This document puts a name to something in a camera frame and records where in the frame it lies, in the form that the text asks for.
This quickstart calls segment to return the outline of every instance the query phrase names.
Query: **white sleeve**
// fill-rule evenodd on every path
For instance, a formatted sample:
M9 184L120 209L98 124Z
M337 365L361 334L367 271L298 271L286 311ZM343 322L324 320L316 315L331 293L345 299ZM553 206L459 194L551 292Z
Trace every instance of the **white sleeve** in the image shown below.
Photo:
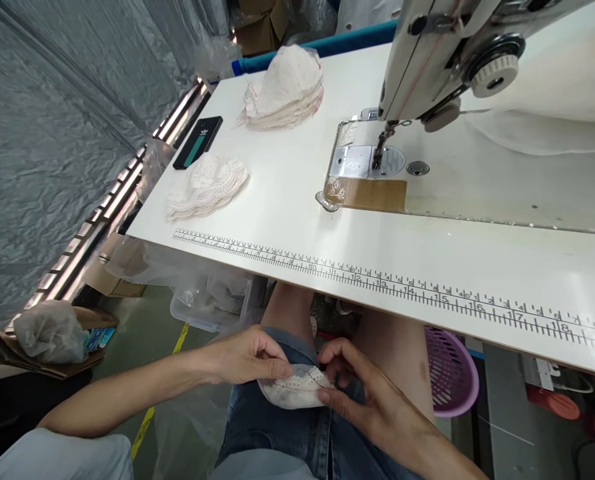
M81 439L46 429L28 432L0 457L0 480L133 480L124 435Z

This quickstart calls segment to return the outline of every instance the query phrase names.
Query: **white sewing table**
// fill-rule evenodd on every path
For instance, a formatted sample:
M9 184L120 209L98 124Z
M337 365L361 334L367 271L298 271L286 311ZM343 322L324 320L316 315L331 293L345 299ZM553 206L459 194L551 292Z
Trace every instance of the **white sewing table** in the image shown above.
M247 184L209 217L168 223L180 175L171 162L128 234L595 372L595 235L329 213L314 199L338 123L376 106L389 51L322 59L320 110L289 131L236 126L248 82L263 73L222 81L201 117L223 117L211 152L239 157Z

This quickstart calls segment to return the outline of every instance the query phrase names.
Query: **purple plastic basket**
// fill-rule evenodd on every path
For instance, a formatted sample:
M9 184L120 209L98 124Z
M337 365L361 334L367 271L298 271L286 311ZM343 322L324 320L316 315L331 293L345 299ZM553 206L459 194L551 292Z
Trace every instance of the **purple plastic basket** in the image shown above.
M480 391L476 364L455 335L433 327L425 330L433 413L439 418L462 415L473 406Z

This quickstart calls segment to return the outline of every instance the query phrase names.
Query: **brown tape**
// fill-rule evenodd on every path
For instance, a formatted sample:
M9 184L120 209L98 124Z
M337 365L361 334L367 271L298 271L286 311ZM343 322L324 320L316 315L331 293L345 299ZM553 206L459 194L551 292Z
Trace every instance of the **brown tape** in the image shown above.
M406 204L404 180L330 179L325 197L341 207L359 210L403 213Z

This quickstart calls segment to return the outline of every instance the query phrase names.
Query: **yellow floor tape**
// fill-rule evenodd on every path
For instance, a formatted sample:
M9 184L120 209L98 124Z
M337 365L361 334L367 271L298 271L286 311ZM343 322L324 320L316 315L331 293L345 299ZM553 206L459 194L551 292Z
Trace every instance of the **yellow floor tape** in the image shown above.
M184 339L186 338L187 333L189 333L189 324L185 323L182 327L182 331L180 332L179 337L177 338L177 343L175 344L173 353L177 353L181 350L182 344L184 344ZM146 431L149 429L149 425L151 425L151 420L153 420L154 415L155 409L153 407L149 408L146 411L146 415L144 415L144 420L142 420L142 424L139 426L139 430L137 431L135 440L133 440L133 446L131 447L131 460L135 460L135 456L137 455L139 446L142 444L142 441L146 436Z

